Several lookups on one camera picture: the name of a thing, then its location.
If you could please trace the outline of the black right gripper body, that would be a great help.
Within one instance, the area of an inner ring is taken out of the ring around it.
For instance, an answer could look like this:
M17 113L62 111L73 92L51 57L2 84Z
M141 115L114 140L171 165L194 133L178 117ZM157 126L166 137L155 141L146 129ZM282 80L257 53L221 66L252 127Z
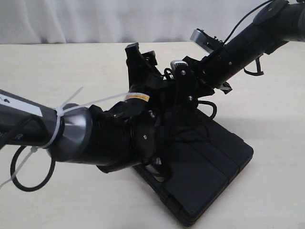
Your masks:
M215 89L221 90L224 94L228 94L233 90L228 82L224 82L221 85L212 83L210 76L205 73L201 61L189 56L185 56L183 61L188 64L198 82L198 89L195 91L195 95L198 98L213 95Z

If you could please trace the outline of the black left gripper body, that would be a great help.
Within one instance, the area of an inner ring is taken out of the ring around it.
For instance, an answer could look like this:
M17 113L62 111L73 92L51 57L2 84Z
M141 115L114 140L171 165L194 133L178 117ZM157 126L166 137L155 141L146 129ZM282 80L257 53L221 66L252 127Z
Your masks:
M165 113L177 106L178 84L172 71L161 73L157 68L155 52L141 53L139 44L126 46L129 91L125 97L129 111Z

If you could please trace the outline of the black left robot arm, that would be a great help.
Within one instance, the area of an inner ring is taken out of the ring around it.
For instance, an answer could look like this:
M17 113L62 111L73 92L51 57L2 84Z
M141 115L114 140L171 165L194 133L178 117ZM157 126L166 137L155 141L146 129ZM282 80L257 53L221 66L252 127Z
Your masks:
M154 51L142 53L133 43L125 52L129 90L106 111L71 99L50 108L1 91L0 144L44 148L52 162L95 165L105 173L150 161L164 115L177 102L181 61L161 73Z

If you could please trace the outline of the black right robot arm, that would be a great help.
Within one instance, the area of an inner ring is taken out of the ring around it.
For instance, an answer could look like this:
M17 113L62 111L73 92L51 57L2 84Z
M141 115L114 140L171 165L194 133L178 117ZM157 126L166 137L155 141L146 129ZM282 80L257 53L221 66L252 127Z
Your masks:
M191 41L208 52L201 60L186 56L197 81L192 92L198 98L214 94L218 89L225 94L232 88L228 80L241 70L251 76L261 76L260 57L270 55L288 42L305 41L305 2L291 4L287 0L267 0L255 7L259 10L253 21L238 35L224 40L211 37L202 29L195 29ZM256 72L245 70L251 62Z

